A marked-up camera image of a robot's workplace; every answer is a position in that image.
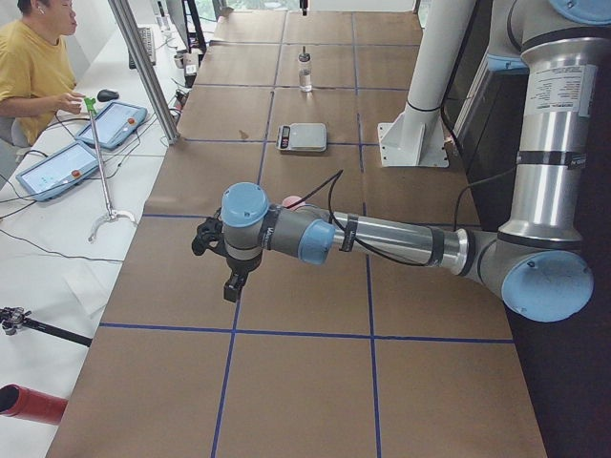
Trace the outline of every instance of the warning label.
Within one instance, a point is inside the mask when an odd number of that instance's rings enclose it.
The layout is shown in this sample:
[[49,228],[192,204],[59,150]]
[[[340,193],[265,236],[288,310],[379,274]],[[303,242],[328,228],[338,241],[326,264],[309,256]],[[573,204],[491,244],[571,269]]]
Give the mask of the warning label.
[[576,65],[531,73],[524,115],[578,112],[590,116],[597,67]]

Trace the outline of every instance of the person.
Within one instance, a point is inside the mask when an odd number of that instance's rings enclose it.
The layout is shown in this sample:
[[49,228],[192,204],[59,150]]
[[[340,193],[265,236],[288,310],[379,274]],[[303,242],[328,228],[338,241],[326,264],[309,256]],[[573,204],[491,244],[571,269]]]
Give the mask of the person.
[[80,113],[84,95],[74,92],[63,36],[76,31],[73,2],[18,0],[17,7],[21,19],[0,29],[0,117],[12,124],[11,143],[28,146],[19,143],[33,145],[57,111]]

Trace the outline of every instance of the keyboard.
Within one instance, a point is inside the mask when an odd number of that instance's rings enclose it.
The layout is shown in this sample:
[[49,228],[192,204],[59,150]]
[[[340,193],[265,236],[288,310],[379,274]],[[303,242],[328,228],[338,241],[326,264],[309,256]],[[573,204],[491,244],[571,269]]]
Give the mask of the keyboard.
[[[144,45],[144,49],[146,53],[149,54],[149,59],[151,59],[151,64],[155,65],[157,62],[157,58],[155,55],[155,40],[153,38],[153,30],[150,27],[138,27],[137,32],[140,35],[140,40]],[[130,57],[130,69],[134,69],[136,67],[136,62],[134,62],[134,58],[132,54],[129,53]]]

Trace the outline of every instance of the man's hand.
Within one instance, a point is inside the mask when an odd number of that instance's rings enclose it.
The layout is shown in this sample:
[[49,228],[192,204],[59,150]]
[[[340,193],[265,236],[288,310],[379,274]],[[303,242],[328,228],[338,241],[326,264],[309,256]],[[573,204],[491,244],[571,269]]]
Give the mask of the man's hand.
[[81,102],[85,95],[80,93],[64,93],[56,95],[56,110],[78,115],[80,113]]

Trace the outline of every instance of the dark background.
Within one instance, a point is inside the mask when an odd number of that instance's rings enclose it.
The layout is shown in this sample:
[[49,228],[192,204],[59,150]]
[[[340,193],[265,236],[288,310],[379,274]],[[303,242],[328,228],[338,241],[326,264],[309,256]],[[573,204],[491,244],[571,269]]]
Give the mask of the dark background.
[[[456,121],[488,45],[492,0],[480,0],[460,55],[444,113]],[[470,182],[516,164],[526,75],[496,74],[462,142]],[[581,176],[575,226],[595,291],[576,315],[536,323],[508,308],[517,352],[549,458],[611,457],[611,59],[599,70]],[[515,175],[472,189],[482,228],[496,231],[510,216]]]

